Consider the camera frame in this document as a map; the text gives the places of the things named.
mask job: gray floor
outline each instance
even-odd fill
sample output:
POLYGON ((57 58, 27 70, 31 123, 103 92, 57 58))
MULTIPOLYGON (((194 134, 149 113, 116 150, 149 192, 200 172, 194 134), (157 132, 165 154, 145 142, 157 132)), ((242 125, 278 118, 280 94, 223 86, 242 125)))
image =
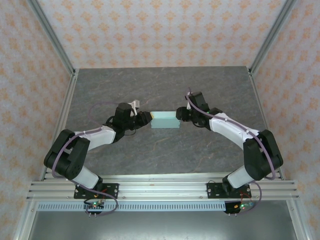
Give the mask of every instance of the gray floor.
MULTIPOLYGON (((186 106, 186 88, 201 91, 211 108, 264 130, 261 112, 244 66, 81 69, 66 127, 95 128, 89 108, 101 101, 140 100, 141 111, 175 111, 186 106)), ((116 105, 97 107, 92 117, 105 123, 116 105)), ((85 165, 98 175, 229 172, 243 165, 243 152, 225 137, 190 122, 179 129, 145 126, 133 136, 87 154, 85 165)))
POLYGON ((213 212, 37 212, 29 240, 296 240, 285 201, 228 217, 213 212))

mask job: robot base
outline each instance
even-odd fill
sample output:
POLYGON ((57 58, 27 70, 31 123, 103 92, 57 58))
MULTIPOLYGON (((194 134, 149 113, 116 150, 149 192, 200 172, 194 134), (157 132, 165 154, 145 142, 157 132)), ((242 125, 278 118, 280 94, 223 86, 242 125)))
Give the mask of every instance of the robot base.
POLYGON ((248 199, 248 196, 250 196, 251 198, 251 190, 248 184, 243 185, 242 187, 239 187, 238 189, 227 193, 223 189, 221 182, 208 182, 206 184, 206 192, 208 195, 208 199, 241 199, 241 197, 244 199, 248 199))
MULTIPOLYGON (((118 183, 102 183, 102 192, 109 194, 118 199, 119 184, 118 183)), ((74 199, 111 199, 102 194, 96 194, 91 191, 85 190, 80 186, 75 186, 74 199)))

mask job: wire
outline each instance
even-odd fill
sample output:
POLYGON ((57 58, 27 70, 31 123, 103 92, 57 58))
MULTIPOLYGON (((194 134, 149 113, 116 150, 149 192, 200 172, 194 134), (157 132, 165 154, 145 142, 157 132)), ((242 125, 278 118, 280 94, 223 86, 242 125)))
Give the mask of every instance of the wire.
POLYGON ((92 118, 92 116, 91 116, 91 111, 92 111, 96 106, 99 106, 99 105, 118 105, 118 103, 116 103, 116 102, 111 102, 111 101, 100 101, 100 102, 97 102, 97 103, 95 103, 94 105, 92 105, 92 106, 90 107, 90 109, 89 109, 89 111, 88 111, 88 115, 87 115, 88 119, 89 119, 91 122, 97 124, 98 126, 101 126, 101 124, 100 124, 99 122, 97 122, 96 120, 94 120, 94 119, 92 118))
MULTIPOLYGON (((197 110, 199 113, 202 113, 208 117, 211 117, 211 118, 214 118, 214 119, 219 119, 219 120, 222 120, 222 121, 228 121, 229 123, 239 127, 240 129, 246 131, 248 134, 250 134, 256 141, 257 143, 260 145, 262 151, 264 152, 265 156, 266 156, 266 159, 269 163, 269 166, 270 166, 270 169, 271 169, 271 172, 272 172, 272 177, 265 177, 266 179, 269 179, 269 180, 274 180, 276 178, 276 172, 275 172, 275 168, 274 168, 274 165, 272 164, 272 161, 270 159, 270 156, 269 156, 269 153, 268 151, 266 150, 265 146, 263 145, 263 143, 260 141, 260 139, 254 134, 252 133, 249 129, 245 128, 244 126, 242 126, 240 123, 236 122, 236 121, 233 121, 231 120, 230 118, 223 118, 223 117, 219 117, 219 116, 215 116, 215 115, 212 115, 210 113, 207 113, 205 111, 202 111, 201 109, 199 109, 197 106, 195 106, 193 104, 193 102, 190 100, 188 94, 191 93, 191 88, 188 87, 188 92, 186 93, 185 95, 185 98, 187 99, 188 103, 195 109, 197 110)), ((250 208, 249 210, 245 211, 245 212, 240 212, 238 214, 244 214, 244 213, 247 213, 249 211, 251 211, 252 209, 254 209, 260 202, 261 202, 261 199, 262 199, 262 190, 261 190, 261 187, 260 185, 256 182, 256 181, 252 181, 250 182, 252 184, 255 184, 257 185, 257 187, 259 188, 259 200, 258 202, 252 207, 250 208)))
POLYGON ((246 214, 246 213, 250 212, 252 209, 254 209, 255 207, 257 207, 257 205, 261 202, 261 199, 262 199, 262 190, 261 190, 260 185, 259 185, 256 181, 252 181, 252 182, 250 182, 250 183, 257 185, 257 187, 258 187, 258 189, 259 189, 259 200, 258 200, 258 201, 256 202, 256 204, 253 205, 253 207, 251 207, 249 210, 243 211, 243 212, 239 212, 239 213, 237 213, 237 215, 239 215, 239 214, 246 214))
POLYGON ((109 117, 109 118, 106 120, 105 124, 108 124, 112 119, 114 119, 114 117, 115 117, 115 116, 109 117))
POLYGON ((137 129, 134 129, 134 133, 132 133, 132 134, 125 134, 125 136, 132 136, 132 135, 135 135, 135 134, 136 134, 136 132, 137 132, 137 129))
POLYGON ((242 193, 242 191, 240 193, 241 193, 241 203, 240 204, 242 204, 242 200, 244 199, 244 194, 242 193))
POLYGON ((272 172, 272 177, 265 177, 266 179, 269 179, 269 180, 274 180, 276 178, 276 172, 275 172, 275 168, 274 168, 274 165, 272 164, 272 161, 271 161, 271 158, 269 156, 269 153, 268 151, 266 150, 265 146, 263 145, 263 143, 260 141, 260 139, 254 134, 252 133, 249 129, 247 129, 246 127, 242 126, 240 123, 236 122, 236 121, 233 121, 231 120, 230 118, 224 118, 224 117, 220 117, 220 116, 216 116, 216 115, 212 115, 210 113, 207 113, 205 111, 202 111, 200 108, 198 108, 197 106, 195 106, 193 104, 193 102, 190 100, 188 94, 191 93, 191 89, 190 87, 188 88, 188 92, 186 93, 185 95, 185 98, 187 99, 187 101, 189 102, 189 104, 195 109, 197 110, 199 113, 202 113, 208 117, 211 117, 213 119, 218 119, 218 120, 222 120, 222 121, 225 121, 225 122, 229 122, 235 126, 237 126, 238 128, 246 131, 248 134, 250 134, 256 141, 257 143, 260 145, 262 151, 264 152, 265 156, 266 156, 266 159, 269 163, 269 166, 270 166, 270 169, 271 169, 271 172, 272 172))
POLYGON ((204 128, 204 126, 196 125, 194 122, 192 122, 192 124, 193 124, 194 126, 196 126, 197 128, 204 128))
POLYGON ((92 198, 88 198, 88 199, 84 200, 83 203, 84 203, 84 204, 87 204, 87 205, 90 205, 91 202, 88 202, 88 201, 90 201, 91 199, 92 199, 92 198))
POLYGON ((102 193, 105 193, 106 191, 107 191, 107 188, 104 189, 104 190, 102 190, 101 192, 102 192, 102 193))
POLYGON ((243 195, 247 196, 247 197, 251 200, 251 202, 252 202, 252 199, 251 199, 251 197, 249 196, 249 194, 247 194, 247 193, 245 193, 245 192, 241 192, 241 194, 242 194, 242 196, 243 196, 243 195))
MULTIPOLYGON (((98 128, 98 129, 90 130, 90 131, 79 132, 79 133, 75 134, 73 137, 71 137, 71 138, 63 145, 63 147, 60 149, 58 155, 56 156, 56 158, 55 158, 55 160, 54 160, 54 163, 53 163, 53 166, 52 166, 52 176, 53 176, 54 178, 59 178, 59 179, 60 179, 60 178, 63 178, 63 179, 65 178, 65 177, 63 177, 63 176, 59 177, 59 176, 56 175, 56 167, 57 167, 58 161, 59 161, 62 153, 65 151, 65 149, 67 148, 67 146, 68 146, 74 139, 76 139, 76 138, 79 137, 79 136, 85 135, 85 134, 98 133, 98 132, 100 132, 101 130, 102 130, 102 127, 98 128)), ((104 216, 104 215, 111 214, 111 213, 113 213, 113 212, 118 208, 119 203, 118 203, 118 200, 117 200, 114 196, 112 196, 112 195, 110 195, 110 194, 107 194, 107 193, 105 193, 105 192, 101 192, 101 191, 96 191, 96 190, 90 189, 90 188, 88 188, 88 187, 86 187, 86 186, 83 186, 82 184, 79 184, 78 182, 73 181, 73 180, 69 180, 69 181, 72 182, 72 183, 74 183, 74 184, 76 184, 76 185, 78 185, 78 186, 80 186, 81 188, 83 188, 83 189, 85 189, 85 190, 87 190, 87 191, 90 191, 90 192, 92 192, 92 193, 99 194, 99 195, 104 195, 104 196, 106 196, 106 197, 112 198, 112 199, 115 201, 115 206, 114 206, 114 208, 113 208, 112 210, 106 211, 106 212, 102 212, 102 213, 98 214, 97 216, 101 217, 101 216, 104 216)), ((85 213, 86 213, 87 215, 90 215, 90 212, 88 211, 88 209, 89 209, 92 205, 93 205, 93 204, 87 205, 87 207, 86 207, 86 209, 85 209, 85 213)))

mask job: gray marble table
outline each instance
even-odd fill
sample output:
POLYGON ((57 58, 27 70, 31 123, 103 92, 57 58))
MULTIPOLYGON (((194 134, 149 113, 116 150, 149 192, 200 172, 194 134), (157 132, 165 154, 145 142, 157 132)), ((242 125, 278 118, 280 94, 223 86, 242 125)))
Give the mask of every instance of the gray marble table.
MULTIPOLYGON (((187 87, 201 91, 211 108, 254 129, 264 130, 257 99, 244 66, 81 69, 66 128, 95 128, 89 108, 101 101, 140 100, 141 111, 175 111, 186 106, 187 87)), ((116 105, 92 111, 103 124, 116 105)), ((85 165, 98 175, 229 172, 243 165, 243 152, 225 137, 182 122, 176 129, 151 129, 88 152, 85 165)))

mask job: patterned wallpaper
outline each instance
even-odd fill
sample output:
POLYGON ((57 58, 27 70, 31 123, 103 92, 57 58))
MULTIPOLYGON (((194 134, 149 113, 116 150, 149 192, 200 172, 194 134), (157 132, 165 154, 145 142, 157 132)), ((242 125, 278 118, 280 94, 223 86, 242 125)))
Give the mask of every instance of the patterned wallpaper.
POLYGON ((255 76, 288 179, 298 189, 320 236, 320 4, 298 0, 255 76))
POLYGON ((70 79, 26 0, 0 1, 0 239, 38 180, 70 79))
POLYGON ((40 0, 75 68, 250 66, 285 0, 40 0))

